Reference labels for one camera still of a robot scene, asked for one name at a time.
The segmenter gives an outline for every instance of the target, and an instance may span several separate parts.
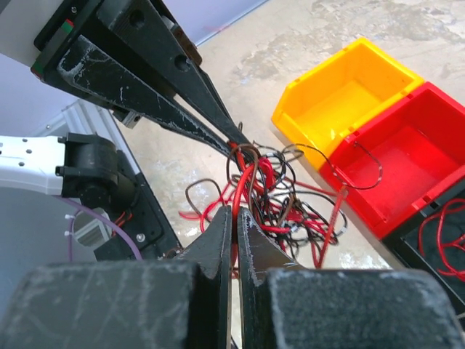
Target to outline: white panel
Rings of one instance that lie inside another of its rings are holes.
[[[28,136],[76,97],[41,83],[23,64],[0,54],[0,135]]]

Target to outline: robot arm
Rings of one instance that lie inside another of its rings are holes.
[[[118,168],[114,144],[96,135],[0,136],[0,185],[46,195],[80,198],[84,206],[122,212],[135,184]]]
[[[65,165],[65,144],[59,140],[0,136],[0,187],[61,195],[63,177],[56,168]]]

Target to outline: black storage bin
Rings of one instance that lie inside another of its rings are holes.
[[[465,282],[455,276],[444,276],[437,272],[438,268],[446,270],[437,248],[437,226],[439,219],[428,222],[424,226],[422,242],[424,256],[419,251],[419,228],[429,216],[438,213],[446,203],[454,198],[465,198],[465,180],[444,192],[412,218],[390,233],[383,243],[394,253],[399,261],[408,268],[422,269],[432,274],[448,293],[456,314],[465,316]],[[442,228],[442,242],[452,241],[465,233],[465,210],[447,214]],[[465,269],[465,253],[460,249],[447,248],[445,255],[448,262],[457,270]],[[465,318],[459,319],[465,329]]]

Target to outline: brown wire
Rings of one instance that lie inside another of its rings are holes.
[[[276,223],[276,226],[277,227],[280,227],[283,222],[286,220],[289,212],[291,211],[292,209],[292,206],[294,205],[294,201],[296,200],[296,196],[295,194],[290,194],[289,195],[289,204],[288,206],[286,207],[286,209],[284,210],[283,214],[281,215],[280,219],[278,220],[278,222]]]
[[[256,179],[256,172],[258,171],[259,168],[259,156],[260,152],[258,149],[256,149],[252,144],[239,144],[235,146],[231,152],[230,155],[227,157],[226,160],[226,179],[228,182],[231,182],[231,176],[230,176],[230,161],[233,158],[233,156],[241,150],[250,150],[252,151],[251,154],[254,158],[254,170],[252,171],[252,177],[251,177],[251,182],[249,183],[249,188],[248,188],[248,209],[252,212],[253,207],[254,207],[254,200],[252,198],[252,193],[254,192],[254,182]]]
[[[202,215],[202,212],[197,208],[196,205],[194,205],[193,201],[190,199],[190,196],[189,196],[189,190],[192,188],[192,187],[195,187],[197,184],[201,184],[203,182],[211,182],[213,183],[213,185],[215,186],[215,188],[218,190],[218,195],[221,196],[222,192],[221,192],[221,188],[219,187],[218,183],[211,179],[211,178],[202,178],[201,180],[197,180],[195,181],[194,183],[190,183],[187,187],[186,187],[186,190],[185,190],[185,195],[186,195],[186,200],[187,202],[189,203],[190,207],[192,207],[192,209],[194,210],[194,212],[196,214],[198,214],[199,216]]]

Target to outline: red storage bin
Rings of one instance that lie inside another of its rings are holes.
[[[380,239],[465,177],[465,107],[425,83],[361,127],[330,156],[349,189],[347,203]],[[342,186],[329,164],[320,170]]]

